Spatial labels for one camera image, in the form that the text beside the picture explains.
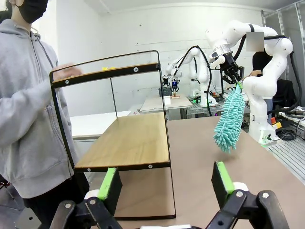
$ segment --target hood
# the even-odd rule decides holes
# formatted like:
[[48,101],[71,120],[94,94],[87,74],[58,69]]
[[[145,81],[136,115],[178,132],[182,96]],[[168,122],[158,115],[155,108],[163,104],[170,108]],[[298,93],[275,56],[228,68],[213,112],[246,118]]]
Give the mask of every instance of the hood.
[[41,36],[38,33],[29,32],[22,26],[19,26],[11,19],[6,19],[0,24],[0,33],[17,35],[20,38],[27,39],[29,36],[32,41],[40,40]]

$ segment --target metal grate floor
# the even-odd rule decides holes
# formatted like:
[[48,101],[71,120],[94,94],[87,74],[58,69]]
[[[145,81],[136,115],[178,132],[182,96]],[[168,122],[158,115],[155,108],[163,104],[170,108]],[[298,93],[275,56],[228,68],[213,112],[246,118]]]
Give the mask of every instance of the metal grate floor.
[[305,185],[305,141],[297,137],[266,148]]

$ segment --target black face mask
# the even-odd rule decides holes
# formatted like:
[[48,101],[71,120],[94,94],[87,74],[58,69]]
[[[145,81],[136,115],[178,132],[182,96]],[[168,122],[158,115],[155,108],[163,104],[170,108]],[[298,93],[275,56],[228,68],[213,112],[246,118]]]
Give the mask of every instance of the black face mask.
[[21,6],[17,6],[23,19],[32,24],[43,16],[48,6],[48,0],[24,0]]

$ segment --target gray hoodie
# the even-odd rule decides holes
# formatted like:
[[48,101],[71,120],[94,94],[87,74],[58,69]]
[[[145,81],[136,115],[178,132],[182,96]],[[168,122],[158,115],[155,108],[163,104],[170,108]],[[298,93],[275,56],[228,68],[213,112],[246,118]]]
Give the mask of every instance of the gray hoodie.
[[[39,35],[12,20],[0,24],[0,174],[22,198],[42,195],[73,175],[51,97],[47,55],[57,66],[54,50]],[[77,161],[62,90],[57,95]]]

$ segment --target black pants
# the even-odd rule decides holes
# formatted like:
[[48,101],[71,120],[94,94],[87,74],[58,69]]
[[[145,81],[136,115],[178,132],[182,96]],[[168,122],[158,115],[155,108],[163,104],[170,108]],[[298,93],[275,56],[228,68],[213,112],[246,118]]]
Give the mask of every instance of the black pants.
[[49,229],[58,205],[64,200],[72,200],[76,204],[84,200],[89,191],[87,178],[83,173],[75,174],[49,192],[31,199],[23,199],[24,206],[31,208],[43,225]]

